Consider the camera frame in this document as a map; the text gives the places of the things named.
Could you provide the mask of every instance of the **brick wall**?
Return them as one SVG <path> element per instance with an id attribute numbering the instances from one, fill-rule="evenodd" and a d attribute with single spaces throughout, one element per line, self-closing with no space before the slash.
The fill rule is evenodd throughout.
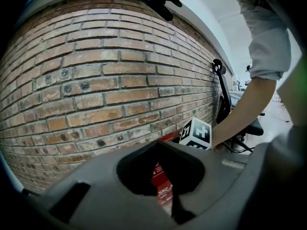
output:
<path id="1" fill-rule="evenodd" d="M 191 116 L 212 123 L 221 90 L 214 58 L 187 22 L 166 23 L 135 0 L 48 7 L 0 62 L 1 152 L 40 193 L 83 161 L 155 140 Z"/>

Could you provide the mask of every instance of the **ceiling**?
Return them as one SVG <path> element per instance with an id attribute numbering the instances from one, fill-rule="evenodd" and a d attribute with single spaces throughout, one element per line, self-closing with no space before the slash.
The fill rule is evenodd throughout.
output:
<path id="1" fill-rule="evenodd" d="M 244 83 L 249 80 L 249 73 L 245 73 L 247 65 L 251 64 L 248 46 L 251 42 L 251 34 L 246 26 L 243 16 L 240 14 L 240 6 L 236 0 L 203 0 L 215 16 L 225 34 L 230 47 L 232 57 L 232 67 L 236 78 Z M 292 71 L 297 61 L 301 57 L 301 50 L 290 33 L 290 42 L 292 50 L 292 64 L 290 71 L 284 74 L 283 80 L 280 80 L 278 86 L 286 79 Z"/>

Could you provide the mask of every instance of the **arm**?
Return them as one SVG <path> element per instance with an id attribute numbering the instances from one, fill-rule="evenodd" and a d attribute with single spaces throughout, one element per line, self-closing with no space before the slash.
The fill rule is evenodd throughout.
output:
<path id="1" fill-rule="evenodd" d="M 263 0 L 258 0 L 261 6 L 255 5 L 255 0 L 237 1 L 252 36 L 252 80 L 233 111 L 212 130 L 212 147 L 233 137 L 258 117 L 270 102 L 276 81 L 291 64 L 289 35 L 279 16 Z"/>
<path id="2" fill-rule="evenodd" d="M 270 102 L 275 80 L 253 78 L 233 111 L 212 130 L 212 147 L 251 124 Z"/>

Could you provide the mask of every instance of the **office chair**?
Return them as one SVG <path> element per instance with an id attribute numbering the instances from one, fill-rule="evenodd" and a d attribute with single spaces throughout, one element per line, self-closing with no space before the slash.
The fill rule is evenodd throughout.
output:
<path id="1" fill-rule="evenodd" d="M 219 113 L 216 118 L 216 122 L 219 124 L 221 123 L 230 113 L 231 111 L 231 98 L 227 87 L 227 82 L 224 74 L 226 73 L 226 68 L 223 67 L 222 62 L 219 59 L 213 60 L 213 71 L 217 74 L 220 80 L 221 88 L 223 96 L 220 96 L 221 100 L 221 107 L 219 110 Z M 231 137 L 229 140 L 231 143 L 231 146 L 229 147 L 225 142 L 223 142 L 223 145 L 225 145 L 231 152 L 243 152 L 246 150 L 251 151 L 251 148 L 249 148 L 244 141 L 244 136 L 246 134 L 251 134 L 255 136 L 262 136 L 263 135 L 263 128 L 259 122 L 259 120 L 256 118 L 254 122 L 252 122 L 250 125 L 248 125 L 245 129 L 240 131 L 235 136 Z M 243 147 L 243 151 L 237 151 L 234 149 L 234 145 L 238 144 L 239 146 Z"/>

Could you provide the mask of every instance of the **rolled-up sleeve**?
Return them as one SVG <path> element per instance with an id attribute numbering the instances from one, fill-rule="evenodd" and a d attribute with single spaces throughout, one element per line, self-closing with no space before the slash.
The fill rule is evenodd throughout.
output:
<path id="1" fill-rule="evenodd" d="M 250 29 L 248 49 L 252 59 L 250 78 L 279 80 L 291 65 L 291 45 L 287 27 L 270 9 L 251 0 L 237 0 Z"/>

